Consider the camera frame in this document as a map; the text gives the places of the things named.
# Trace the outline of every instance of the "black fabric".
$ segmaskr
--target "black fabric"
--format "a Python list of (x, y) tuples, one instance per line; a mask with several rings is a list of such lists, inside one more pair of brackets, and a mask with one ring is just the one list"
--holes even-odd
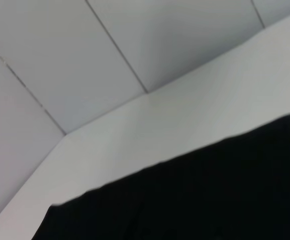
[(51, 206), (34, 240), (290, 240), (290, 115)]

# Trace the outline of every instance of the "wall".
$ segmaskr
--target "wall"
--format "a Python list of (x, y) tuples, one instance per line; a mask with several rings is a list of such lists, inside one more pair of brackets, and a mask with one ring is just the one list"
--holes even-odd
[(0, 212), (62, 137), (0, 59)]

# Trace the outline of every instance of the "white wall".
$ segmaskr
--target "white wall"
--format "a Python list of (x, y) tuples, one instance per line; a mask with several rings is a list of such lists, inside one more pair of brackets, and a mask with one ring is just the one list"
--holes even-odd
[(0, 212), (62, 137), (0, 60)]
[(0, 0), (0, 54), (66, 132), (144, 93), (83, 0)]

